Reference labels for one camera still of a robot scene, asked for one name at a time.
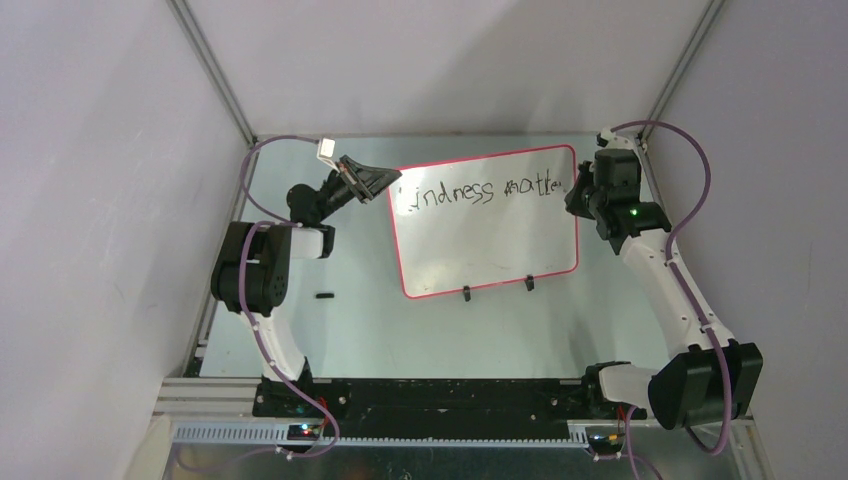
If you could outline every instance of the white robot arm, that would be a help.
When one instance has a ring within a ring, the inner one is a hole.
[[[580,165],[566,209],[595,220],[601,239],[639,279],[671,359],[660,371],[625,362],[590,367],[587,375],[592,371],[596,377],[601,401],[643,408],[667,429],[721,420],[723,386],[713,334],[727,360],[731,417],[745,413],[762,369],[759,350],[736,342],[707,304],[676,242],[669,243],[671,224],[662,208],[639,199],[636,144],[609,129],[598,135],[598,144],[603,149],[595,161]]]

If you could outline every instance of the whiteboard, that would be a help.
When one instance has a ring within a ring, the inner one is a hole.
[[[574,271],[577,219],[565,194],[576,169],[570,145],[401,168],[389,211],[404,295]]]

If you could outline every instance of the cable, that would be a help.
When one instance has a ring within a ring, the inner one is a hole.
[[[300,457],[300,458],[317,457],[319,455],[323,455],[323,454],[327,453],[328,451],[330,451],[330,449],[332,449],[336,445],[336,443],[338,443],[338,441],[340,439],[339,423],[336,421],[336,417],[334,417],[333,414],[330,413],[330,410],[324,408],[323,405],[321,405],[320,403],[318,403],[315,400],[313,400],[312,398],[310,398],[309,395],[300,391],[300,389],[297,388],[291,382],[291,380],[288,379],[288,377],[286,377],[286,375],[282,372],[282,370],[280,370],[280,367],[277,366],[277,362],[275,362],[274,359],[271,358],[271,355],[268,353],[268,349],[265,348],[265,344],[262,342],[262,336],[259,334],[259,322],[256,321],[256,318],[253,316],[253,312],[251,312],[247,308],[247,301],[245,300],[245,293],[244,293],[244,291],[245,291],[245,277],[246,277],[246,271],[247,271],[247,256],[248,256],[248,252],[250,251],[250,244],[253,241],[253,237],[256,235],[256,232],[261,227],[270,227],[271,225],[273,225],[272,222],[256,222],[256,223],[253,224],[252,227],[250,227],[250,230],[247,231],[247,236],[244,239],[244,246],[241,249],[241,260],[239,261],[239,283],[238,283],[239,306],[241,306],[241,311],[244,312],[245,316],[247,316],[247,319],[250,321],[250,325],[251,325],[251,328],[253,330],[253,337],[254,337],[254,339],[256,339],[256,345],[259,347],[259,351],[262,353],[262,358],[271,367],[271,370],[273,370],[274,373],[277,374],[278,377],[280,377],[280,380],[289,388],[289,390],[294,392],[298,397],[305,400],[306,403],[317,408],[318,411],[323,413],[325,417],[330,419],[330,423],[333,425],[333,440],[327,446],[322,447],[317,451],[309,450],[309,451],[304,452],[304,453],[296,453],[296,452],[292,452],[292,451],[288,451],[288,450],[283,449],[283,451],[286,452],[286,454],[290,458],[294,458],[294,457]]]
[[[179,465],[180,468],[182,468],[183,470],[186,470],[188,472],[200,473],[200,474],[217,472],[219,470],[222,470],[224,468],[229,467],[230,465],[232,465],[236,462],[244,460],[245,458],[249,458],[249,457],[252,457],[254,455],[259,455],[259,454],[262,454],[262,453],[271,453],[271,452],[285,453],[286,456],[289,459],[296,458],[296,457],[297,458],[317,457],[317,456],[323,455],[323,454],[327,453],[328,451],[330,451],[330,449],[332,449],[336,445],[336,443],[338,443],[339,440],[340,440],[339,423],[336,421],[336,417],[334,417],[333,414],[330,413],[329,409],[327,409],[326,401],[322,402],[322,403],[324,403],[322,405],[321,403],[316,402],[315,400],[310,398],[308,395],[303,393],[299,388],[297,388],[291,382],[291,380],[289,380],[288,377],[286,377],[286,375],[282,372],[282,370],[280,370],[280,367],[278,367],[277,363],[274,361],[274,359],[271,358],[271,355],[268,353],[268,349],[265,347],[265,344],[262,342],[262,337],[259,334],[259,323],[256,321],[256,318],[253,316],[253,313],[247,308],[247,301],[245,299],[245,277],[246,277],[246,270],[247,270],[247,257],[248,257],[248,252],[250,251],[250,244],[253,242],[253,237],[256,235],[256,232],[259,230],[259,228],[265,227],[265,226],[271,226],[271,225],[273,225],[273,223],[267,222],[267,221],[254,223],[253,226],[250,227],[250,230],[248,230],[247,236],[244,239],[244,246],[242,247],[241,259],[239,261],[239,278],[238,278],[239,305],[241,306],[242,312],[244,312],[244,314],[247,316],[248,320],[250,321],[251,329],[253,330],[253,336],[254,336],[254,339],[256,340],[257,346],[259,347],[259,351],[262,353],[262,358],[271,367],[271,369],[274,371],[274,373],[278,377],[280,377],[280,380],[282,380],[282,382],[289,388],[289,390],[294,392],[297,396],[299,396],[300,398],[302,398],[307,403],[309,403],[313,407],[317,408],[321,413],[324,414],[325,423],[322,425],[322,427],[324,425],[326,425],[327,420],[329,420],[329,422],[333,425],[333,440],[329,444],[327,444],[325,447],[322,447],[322,448],[315,450],[315,451],[310,449],[309,451],[306,451],[304,453],[292,452],[291,450],[287,450],[287,449],[285,449],[281,446],[259,447],[259,448],[250,450],[248,452],[245,452],[245,453],[243,453],[243,454],[241,454],[237,457],[231,458],[231,459],[229,459],[229,460],[227,460],[223,463],[220,463],[218,465],[213,465],[211,467],[192,467],[190,465],[186,465],[185,463],[183,463],[182,459],[180,458],[179,451],[178,451],[175,455],[176,463],[177,463],[177,465]]]
[[[586,454],[588,454],[592,458],[597,457],[598,460],[620,460],[622,458],[627,458],[627,459],[632,458],[633,460],[636,460],[637,462],[644,465],[648,470],[650,470],[651,473],[653,473],[654,476],[657,477],[657,480],[663,480],[663,476],[662,476],[662,474],[660,474],[659,469],[657,469],[657,467],[655,467],[653,463],[649,462],[645,458],[640,457],[639,455],[633,455],[632,457],[630,455],[626,454],[626,453],[622,454],[621,456],[618,456],[618,455],[598,455],[597,453],[594,452],[594,450],[592,450],[591,447],[589,447],[588,449],[583,450],[583,451],[586,452]]]
[[[257,143],[256,145],[253,146],[253,148],[250,149],[249,152],[247,152],[247,155],[244,156],[244,160],[242,160],[242,162],[241,162],[241,171],[239,172],[239,186],[241,187],[241,191],[244,192],[244,196],[260,212],[262,212],[265,215],[268,215],[272,218],[276,218],[277,220],[283,222],[283,224],[285,224],[285,225],[292,225],[291,220],[284,218],[284,217],[281,217],[281,216],[277,215],[276,213],[266,209],[262,205],[259,205],[259,202],[257,202],[256,199],[253,198],[253,196],[250,194],[250,190],[247,187],[247,167],[248,167],[248,165],[250,165],[250,158],[253,157],[253,155],[256,152],[258,152],[265,145],[268,145],[271,142],[276,142],[278,140],[300,140],[302,142],[309,142],[309,143],[313,143],[315,145],[318,144],[318,140],[315,140],[314,138],[301,137],[301,136],[298,136],[298,135],[277,135],[277,136],[271,137],[267,140],[263,140],[263,141]]]
[[[617,127],[612,128],[611,130],[613,132],[617,132],[617,131],[623,130],[625,128],[630,128],[630,127],[635,127],[635,126],[646,126],[646,125],[671,130],[672,132],[674,132],[674,133],[680,135],[681,137],[685,138],[686,141],[688,141],[689,144],[692,145],[692,147],[695,148],[695,151],[698,152],[698,157],[700,157],[701,163],[704,166],[704,189],[701,192],[701,197],[698,199],[698,202],[692,208],[692,211],[690,211],[689,214],[687,214],[685,217],[683,217],[683,220],[681,220],[680,223],[677,224],[671,230],[671,233],[669,233],[668,239],[666,239],[666,242],[665,242],[665,259],[666,259],[666,262],[668,263],[668,267],[671,270],[672,275],[674,275],[674,278],[677,280],[678,285],[680,285],[680,288],[683,290],[683,294],[686,296],[686,299],[689,301],[689,303],[692,305],[692,308],[695,310],[695,313],[697,314],[698,320],[701,322],[702,331],[707,334],[707,337],[710,340],[710,344],[712,345],[713,350],[715,350],[716,357],[718,358],[718,365],[719,365],[719,370],[721,371],[721,383],[722,383],[723,397],[724,397],[723,398],[723,400],[724,400],[724,411],[723,411],[723,414],[722,414],[721,433],[719,434],[718,441],[716,442],[714,447],[712,447],[712,448],[707,447],[704,444],[704,442],[702,442],[701,439],[698,438],[698,436],[695,434],[695,432],[690,427],[686,427],[686,431],[689,433],[689,436],[692,437],[692,439],[695,441],[695,444],[698,446],[698,448],[700,448],[701,450],[703,450],[704,452],[706,452],[710,455],[718,455],[722,452],[722,450],[724,450],[724,447],[727,445],[727,441],[730,438],[730,422],[731,422],[731,416],[733,415],[733,407],[732,407],[733,392],[731,391],[731,386],[730,386],[730,369],[727,366],[727,358],[725,358],[725,356],[724,356],[724,351],[721,349],[721,343],[718,341],[718,337],[716,337],[716,334],[713,331],[712,325],[710,325],[709,321],[707,320],[707,315],[704,312],[703,307],[701,307],[700,302],[698,302],[698,299],[695,297],[695,293],[692,291],[692,288],[689,286],[689,283],[686,282],[686,279],[683,277],[683,273],[680,271],[680,268],[677,266],[677,263],[674,261],[673,252],[672,252],[672,246],[673,246],[674,240],[677,238],[677,236],[680,234],[680,232],[683,230],[683,228],[693,218],[695,218],[695,215],[698,214],[698,212],[701,210],[701,207],[704,206],[704,202],[706,202],[706,200],[707,200],[707,194],[709,194],[710,185],[712,184],[712,171],[710,170],[710,162],[707,159],[707,154],[706,154],[706,152],[704,152],[704,149],[701,147],[701,145],[698,143],[698,141],[695,140],[694,137],[692,137],[692,135],[688,134],[686,131],[684,131],[680,127],[677,127],[677,126],[672,125],[670,123],[662,122],[662,121],[659,121],[659,120],[636,120],[636,121],[633,121],[633,122],[623,123],[623,124],[621,124]],[[627,419],[624,422],[625,432],[627,432],[627,429],[629,428],[629,426],[630,426],[630,415],[627,416]],[[627,435],[626,441],[627,441],[627,445],[628,445],[628,449],[629,449],[629,446],[630,446],[630,436],[629,435]]]

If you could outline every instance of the gray table surface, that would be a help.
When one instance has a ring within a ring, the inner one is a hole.
[[[578,162],[597,150],[592,135],[420,136],[337,139],[336,155],[398,167],[568,143]],[[287,216],[296,183],[314,187],[328,168],[315,147],[283,141],[261,152],[251,193]],[[643,198],[650,198],[643,181]],[[242,217],[265,219],[252,205]],[[629,360],[661,368],[662,333],[635,276],[580,220],[580,265],[570,274],[462,295],[410,300],[401,292],[385,197],[352,202],[326,222],[336,228],[325,260],[292,262],[288,295],[293,335],[319,377],[576,378],[587,365]],[[335,298],[317,300],[317,292]],[[258,350],[238,318],[218,304],[201,376],[257,377]]]

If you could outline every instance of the white connector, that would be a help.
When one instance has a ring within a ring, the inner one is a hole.
[[[331,138],[322,138],[321,141],[318,142],[318,160],[321,160],[333,170],[339,171],[339,167],[336,166],[336,162],[333,161],[333,152],[335,149],[335,140]]]

